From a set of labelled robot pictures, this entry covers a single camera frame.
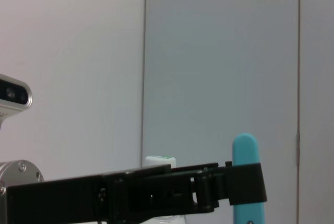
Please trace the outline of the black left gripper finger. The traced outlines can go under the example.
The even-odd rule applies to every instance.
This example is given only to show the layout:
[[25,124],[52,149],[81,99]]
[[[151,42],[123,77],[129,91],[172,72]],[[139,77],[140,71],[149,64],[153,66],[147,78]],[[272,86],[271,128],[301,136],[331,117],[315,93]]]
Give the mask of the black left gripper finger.
[[224,166],[219,166],[217,162],[205,163],[185,167],[172,168],[171,172],[196,172],[202,170],[213,170],[213,171],[229,171],[232,169],[232,161],[227,161]]
[[229,171],[150,172],[131,184],[128,202],[133,213],[210,213],[222,199],[232,206],[266,202],[260,163]]

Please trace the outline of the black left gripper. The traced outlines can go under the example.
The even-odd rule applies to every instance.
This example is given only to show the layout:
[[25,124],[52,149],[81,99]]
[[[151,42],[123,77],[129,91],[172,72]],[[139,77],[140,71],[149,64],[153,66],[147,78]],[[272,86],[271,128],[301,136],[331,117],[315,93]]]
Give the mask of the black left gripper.
[[7,189],[7,223],[143,223],[183,209],[183,180],[169,165]]

